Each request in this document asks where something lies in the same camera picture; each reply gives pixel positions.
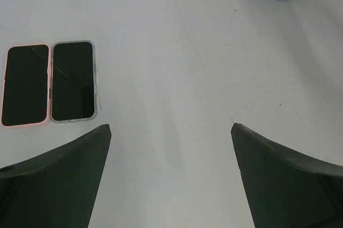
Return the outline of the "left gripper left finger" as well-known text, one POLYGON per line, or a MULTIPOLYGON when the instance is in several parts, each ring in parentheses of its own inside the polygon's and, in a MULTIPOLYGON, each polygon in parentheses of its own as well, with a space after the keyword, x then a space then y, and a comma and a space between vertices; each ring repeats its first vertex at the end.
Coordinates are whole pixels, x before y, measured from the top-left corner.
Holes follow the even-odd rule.
POLYGON ((1 227, 88 227, 110 141, 104 124, 1 168, 1 227))

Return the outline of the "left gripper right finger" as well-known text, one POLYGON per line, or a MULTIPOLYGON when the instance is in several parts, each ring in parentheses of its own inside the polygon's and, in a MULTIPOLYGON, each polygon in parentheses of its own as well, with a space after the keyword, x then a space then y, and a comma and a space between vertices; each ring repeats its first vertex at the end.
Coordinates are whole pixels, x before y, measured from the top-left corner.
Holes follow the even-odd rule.
POLYGON ((231 129, 255 227, 342 227, 342 166, 231 129))

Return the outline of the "black phone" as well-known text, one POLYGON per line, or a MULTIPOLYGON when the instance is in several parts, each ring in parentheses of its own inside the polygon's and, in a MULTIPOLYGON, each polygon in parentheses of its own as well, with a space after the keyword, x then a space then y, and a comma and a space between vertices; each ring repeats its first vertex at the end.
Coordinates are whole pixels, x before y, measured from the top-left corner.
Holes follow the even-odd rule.
POLYGON ((51 61, 50 116, 56 123, 92 120, 98 113, 91 41, 59 42, 51 61))

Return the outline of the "pink case phone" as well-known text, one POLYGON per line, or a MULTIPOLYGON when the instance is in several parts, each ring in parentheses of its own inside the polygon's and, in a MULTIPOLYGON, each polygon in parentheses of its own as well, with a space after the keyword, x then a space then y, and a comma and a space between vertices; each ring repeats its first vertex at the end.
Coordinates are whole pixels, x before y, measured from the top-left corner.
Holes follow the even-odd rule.
POLYGON ((50 47, 21 45, 8 50, 4 74, 1 124, 24 127, 49 118, 50 47))

